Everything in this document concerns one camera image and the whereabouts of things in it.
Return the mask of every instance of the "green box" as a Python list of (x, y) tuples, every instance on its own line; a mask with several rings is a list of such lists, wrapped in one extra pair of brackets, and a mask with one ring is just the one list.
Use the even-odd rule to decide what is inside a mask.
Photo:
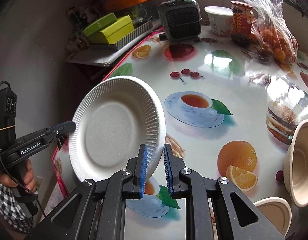
[(104, 28), (110, 26), (112, 23), (116, 22), (116, 16), (113, 13), (107, 14), (104, 17), (92, 22), (88, 25), (83, 32), (85, 35), (91, 36), (93, 33), (103, 30)]
[(135, 28), (132, 24), (132, 20), (128, 15), (118, 18), (115, 23), (103, 30), (100, 30), (99, 32), (94, 33), (89, 36), (88, 39), (93, 44), (115, 44), (134, 30)]

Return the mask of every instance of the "checkered sleeve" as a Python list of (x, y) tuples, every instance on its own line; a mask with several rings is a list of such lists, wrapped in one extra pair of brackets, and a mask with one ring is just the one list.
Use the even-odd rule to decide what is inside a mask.
[(33, 218), (27, 218), (15, 201), (10, 188), (0, 183), (0, 213), (12, 227), (28, 234), (33, 229)]

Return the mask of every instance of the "clear plastic bag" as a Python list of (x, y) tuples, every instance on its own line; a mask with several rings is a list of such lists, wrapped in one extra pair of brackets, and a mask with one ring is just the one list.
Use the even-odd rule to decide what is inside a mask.
[(297, 58), (298, 44), (283, 18), (283, 0), (244, 0), (258, 12), (252, 21), (251, 41), (258, 42), (274, 59), (287, 64)]

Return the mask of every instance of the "glass jar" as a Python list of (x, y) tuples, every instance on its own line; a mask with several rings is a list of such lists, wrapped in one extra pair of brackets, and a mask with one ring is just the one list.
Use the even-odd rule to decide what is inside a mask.
[(251, 43), (253, 6), (239, 1), (231, 1), (231, 4), (233, 12), (232, 41), (239, 46), (247, 46)]

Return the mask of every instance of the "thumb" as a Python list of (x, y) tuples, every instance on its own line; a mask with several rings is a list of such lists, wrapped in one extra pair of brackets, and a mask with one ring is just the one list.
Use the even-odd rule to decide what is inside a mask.
[(4, 173), (0, 174), (0, 182), (5, 187), (17, 187), (17, 184), (7, 174)]

